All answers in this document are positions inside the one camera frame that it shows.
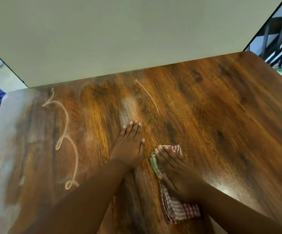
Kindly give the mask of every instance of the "finger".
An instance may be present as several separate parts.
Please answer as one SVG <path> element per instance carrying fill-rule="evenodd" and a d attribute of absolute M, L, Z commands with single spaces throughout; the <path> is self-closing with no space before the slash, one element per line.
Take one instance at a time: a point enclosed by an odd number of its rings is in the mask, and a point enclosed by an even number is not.
<path fill-rule="evenodd" d="M 141 122 L 139 122 L 138 129 L 137 129 L 137 133 L 136 133 L 136 135 L 135 135 L 135 137 L 134 137 L 134 138 L 137 139 L 138 141 L 140 141 L 141 138 L 142 138 L 142 131 L 143 131 L 143 126 L 142 126 Z"/>
<path fill-rule="evenodd" d="M 132 126 L 133 126 L 133 121 L 129 122 L 129 125 L 127 127 L 127 130 L 126 130 L 124 138 L 127 138 L 130 135 L 130 132 L 132 130 Z"/>
<path fill-rule="evenodd" d="M 166 150 L 164 148 L 169 148 L 168 145 L 165 145 L 164 147 L 162 145 L 158 146 L 158 150 L 159 152 L 162 154 L 162 156 L 164 157 L 164 159 L 170 164 L 170 166 L 172 166 L 173 168 L 178 168 L 178 164 L 175 163 L 175 161 L 173 161 L 171 159 L 171 157 L 169 157 L 168 153 L 166 152 Z"/>
<path fill-rule="evenodd" d="M 140 143 L 140 151 L 139 151 L 139 155 L 144 155 L 144 147 L 145 147 L 145 139 L 143 138 L 141 143 Z"/>
<path fill-rule="evenodd" d="M 130 132 L 130 135 L 128 135 L 130 138 L 134 138 L 136 136 L 136 133 L 137 133 L 137 130 L 138 130 L 138 126 L 139 126 L 139 123 L 136 121 L 133 124 L 133 127 L 132 127 L 132 130 Z"/>
<path fill-rule="evenodd" d="M 158 175 L 158 179 L 161 181 L 161 183 L 166 186 L 167 190 L 169 191 L 170 195 L 177 198 L 178 197 L 178 190 L 172 183 L 172 181 L 165 175 Z"/>
<path fill-rule="evenodd" d="M 187 163 L 186 162 L 186 159 L 185 159 L 185 157 L 181 154 L 181 153 L 179 153 L 179 152 L 176 152 L 174 149 L 172 150 L 173 152 L 174 152 L 174 154 L 178 157 L 178 159 L 180 159 L 183 163 Z"/>
<path fill-rule="evenodd" d="M 121 132 L 120 132 L 120 134 L 119 134 L 118 140 L 121 140 L 124 137 L 124 135 L 126 133 L 126 129 L 127 129 L 127 126 L 124 125 L 122 130 L 121 130 Z"/>
<path fill-rule="evenodd" d="M 162 169 L 165 173 L 170 174 L 172 171 L 172 166 L 166 161 L 166 159 L 162 156 L 158 149 L 155 149 L 156 157 L 159 161 L 159 164 L 162 166 Z"/>
<path fill-rule="evenodd" d="M 177 165 L 181 165 L 183 164 L 183 162 L 180 160 L 180 158 L 178 158 L 178 156 L 176 155 L 176 151 L 171 149 L 170 146 L 164 146 L 164 149 L 166 150 L 167 154 L 169 155 L 169 157 L 177 164 Z"/>

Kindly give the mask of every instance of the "person's right arm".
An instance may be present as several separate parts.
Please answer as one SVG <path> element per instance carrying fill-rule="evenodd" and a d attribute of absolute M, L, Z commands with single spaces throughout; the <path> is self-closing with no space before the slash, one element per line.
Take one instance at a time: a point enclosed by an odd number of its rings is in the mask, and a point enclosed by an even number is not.
<path fill-rule="evenodd" d="M 166 176 L 159 177 L 170 194 L 186 203 L 198 203 L 229 234 L 282 233 L 282 226 L 217 190 L 169 146 L 156 150 Z"/>

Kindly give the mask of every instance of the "polish streak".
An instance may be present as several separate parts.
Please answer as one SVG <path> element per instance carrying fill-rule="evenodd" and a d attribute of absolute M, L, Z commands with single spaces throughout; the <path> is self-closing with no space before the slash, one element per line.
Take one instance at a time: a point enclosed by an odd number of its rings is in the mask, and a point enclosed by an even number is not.
<path fill-rule="evenodd" d="M 135 82 L 137 82 L 144 90 L 145 90 L 145 92 L 148 94 L 148 96 L 150 96 L 150 98 L 152 99 L 152 101 L 153 101 L 153 103 L 154 103 L 154 105 L 155 105 L 155 107 L 156 107 L 156 109 L 157 109 L 157 112 L 159 113 L 159 110 L 158 110 L 158 108 L 157 108 L 157 106 L 156 106 L 156 103 L 154 102 L 154 99 L 152 98 L 152 96 L 150 95 L 150 93 L 146 90 L 146 88 L 136 79 L 135 80 Z"/>
<path fill-rule="evenodd" d="M 76 177 L 76 173 L 77 173 L 77 169 L 78 169 L 78 163 L 79 163 L 79 157 L 78 157 L 78 150 L 77 150 L 77 147 L 74 143 L 74 141 L 72 140 L 72 138 L 69 136 L 69 135 L 66 135 L 66 131 L 67 131 L 67 126 L 68 126 L 68 123 L 69 123 L 69 116 L 68 116 L 68 113 L 64 107 L 63 104 L 61 104 L 60 102 L 58 101 L 51 101 L 52 98 L 54 96 L 54 89 L 52 88 L 52 96 L 50 97 L 50 99 L 44 104 L 42 105 L 43 107 L 48 105 L 48 104 L 51 104 L 51 103 L 54 103 L 54 104 L 57 104 L 59 105 L 61 108 L 63 108 L 64 112 L 65 112 L 65 115 L 66 115 L 66 125 L 65 125 L 65 129 L 64 129 L 64 132 L 62 134 L 62 136 L 58 139 L 56 145 L 55 145 L 55 150 L 58 150 L 59 148 L 61 148 L 61 145 L 62 145 L 62 142 L 64 140 L 64 138 L 68 139 L 70 141 L 70 143 L 72 144 L 73 148 L 74 148 L 74 151 L 75 151 L 75 156 L 76 156 L 76 165 L 75 165 L 75 171 L 74 171 L 74 175 L 73 175 L 73 178 L 72 180 L 69 180 L 65 183 L 65 189 L 68 190 L 72 184 L 74 184 L 75 186 L 79 186 L 79 183 L 77 181 L 75 181 L 75 177 Z"/>

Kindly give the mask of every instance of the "person's left hand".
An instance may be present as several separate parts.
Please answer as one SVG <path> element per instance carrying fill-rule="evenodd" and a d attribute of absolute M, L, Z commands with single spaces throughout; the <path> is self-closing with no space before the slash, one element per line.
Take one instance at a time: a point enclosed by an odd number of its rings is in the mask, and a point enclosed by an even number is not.
<path fill-rule="evenodd" d="M 123 126 L 110 160 L 120 160 L 129 169 L 136 168 L 144 158 L 144 142 L 142 124 L 131 121 L 128 127 Z"/>

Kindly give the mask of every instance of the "striped cloth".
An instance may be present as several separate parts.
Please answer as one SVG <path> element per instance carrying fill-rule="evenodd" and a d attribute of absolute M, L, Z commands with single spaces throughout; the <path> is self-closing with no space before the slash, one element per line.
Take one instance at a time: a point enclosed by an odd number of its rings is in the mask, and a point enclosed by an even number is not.
<path fill-rule="evenodd" d="M 174 149 L 175 151 L 179 152 L 182 155 L 182 151 L 179 144 L 170 145 L 170 148 Z M 151 153 L 150 163 L 154 172 L 156 173 L 156 176 L 165 175 L 165 173 L 162 171 L 161 165 L 159 164 L 156 158 L 155 152 Z M 160 185 L 161 196 L 162 196 L 162 206 L 164 208 L 165 218 L 168 223 L 177 224 L 181 220 L 201 216 L 197 204 L 181 203 L 176 198 L 171 197 L 169 195 L 167 188 L 163 184 L 159 183 L 159 185 Z"/>

